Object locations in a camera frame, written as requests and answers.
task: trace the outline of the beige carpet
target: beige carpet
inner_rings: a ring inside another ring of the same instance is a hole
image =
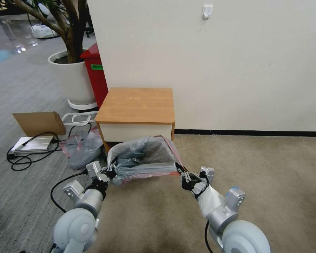
[[[239,218],[264,231],[272,252],[316,253],[316,138],[176,135],[175,144],[190,171],[216,169],[219,192],[246,192]],[[206,220],[177,176],[111,185],[100,217],[89,253],[207,252]]]

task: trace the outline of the green label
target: green label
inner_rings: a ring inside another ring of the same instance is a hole
[[[101,64],[91,64],[92,70],[103,70],[103,66]]]

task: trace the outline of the wooden tabletop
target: wooden tabletop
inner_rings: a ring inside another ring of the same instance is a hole
[[[171,88],[111,88],[95,118],[98,123],[173,124]]]

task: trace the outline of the floor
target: floor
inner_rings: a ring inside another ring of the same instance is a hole
[[[13,31],[22,31],[21,40],[28,30],[23,26]],[[49,250],[61,216],[50,189],[75,173],[61,152],[19,173],[5,159],[7,149],[23,136],[12,113],[57,111],[62,116],[73,111],[47,63],[50,54],[65,48],[63,42],[34,40],[38,45],[0,62],[0,252]],[[84,47],[94,43],[94,37],[85,38]],[[175,144],[190,171],[215,168],[213,186],[219,192],[232,186],[246,192],[239,218],[259,226],[273,252],[316,253],[316,137],[176,135]],[[77,180],[87,183],[84,176]],[[55,199],[72,207],[61,187]],[[98,238],[89,253],[207,252],[206,220],[177,176],[111,185],[102,206]],[[218,253],[211,239],[210,244]]]
[[[16,54],[24,54],[42,43],[42,40],[33,37],[30,24],[26,20],[19,20],[22,17],[24,15],[14,19],[0,17],[0,62]],[[32,19],[31,23],[36,24],[36,21]]]

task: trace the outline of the cardboard flap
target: cardboard flap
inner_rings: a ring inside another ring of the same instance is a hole
[[[57,135],[66,133],[57,112],[13,113],[13,116],[27,136],[35,136],[42,132],[54,132]]]

